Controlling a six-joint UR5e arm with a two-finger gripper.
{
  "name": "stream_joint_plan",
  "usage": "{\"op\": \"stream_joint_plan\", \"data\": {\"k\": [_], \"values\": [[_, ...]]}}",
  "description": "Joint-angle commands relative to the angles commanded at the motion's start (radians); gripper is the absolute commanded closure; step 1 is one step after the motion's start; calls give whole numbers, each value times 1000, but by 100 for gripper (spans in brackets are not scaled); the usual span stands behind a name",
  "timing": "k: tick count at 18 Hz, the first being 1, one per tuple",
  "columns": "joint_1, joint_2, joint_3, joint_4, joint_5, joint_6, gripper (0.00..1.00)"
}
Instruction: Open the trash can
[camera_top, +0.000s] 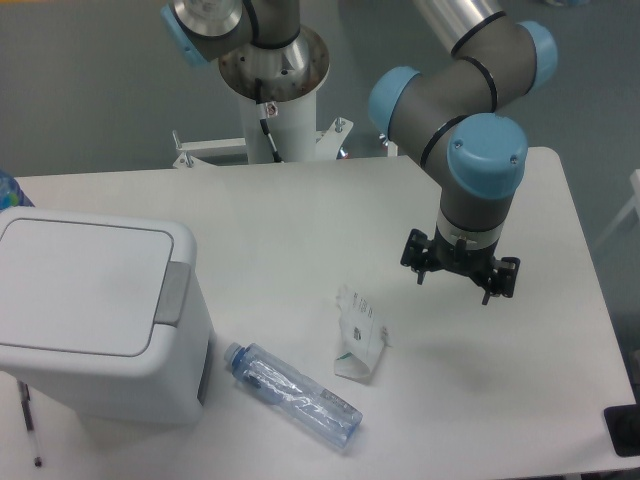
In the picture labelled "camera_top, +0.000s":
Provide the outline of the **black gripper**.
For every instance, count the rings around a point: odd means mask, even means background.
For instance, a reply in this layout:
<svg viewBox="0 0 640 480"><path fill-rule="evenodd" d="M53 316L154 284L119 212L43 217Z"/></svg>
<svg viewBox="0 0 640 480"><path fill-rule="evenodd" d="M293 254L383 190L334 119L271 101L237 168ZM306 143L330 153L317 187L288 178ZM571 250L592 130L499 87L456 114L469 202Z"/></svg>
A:
<svg viewBox="0 0 640 480"><path fill-rule="evenodd" d="M400 264L417 275L422 285L427 273L446 271L471 279L484 291L482 305L491 298L512 298L521 261L495 257L503 225L486 231L464 230L451 223L437 223L433 237L412 229Z"/></svg>

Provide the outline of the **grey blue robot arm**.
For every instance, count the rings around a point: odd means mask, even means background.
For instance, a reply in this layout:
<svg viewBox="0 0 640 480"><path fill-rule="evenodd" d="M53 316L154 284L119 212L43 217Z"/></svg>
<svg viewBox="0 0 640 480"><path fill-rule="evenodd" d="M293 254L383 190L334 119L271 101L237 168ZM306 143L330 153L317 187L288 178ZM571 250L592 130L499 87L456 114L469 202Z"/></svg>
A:
<svg viewBox="0 0 640 480"><path fill-rule="evenodd" d="M385 73L368 114L441 189L435 232L412 230L401 264L419 277L447 271L486 298L511 297L520 262L497 258L509 208L525 172L527 138L498 115L544 85L558 50L535 22L513 22L496 1L420 1L419 13L452 57L427 77L410 67ZM289 113L324 83L329 54L300 19L296 1L170 1L162 19L186 60L216 63L245 103L244 137L253 163L314 160L313 115Z"/></svg>

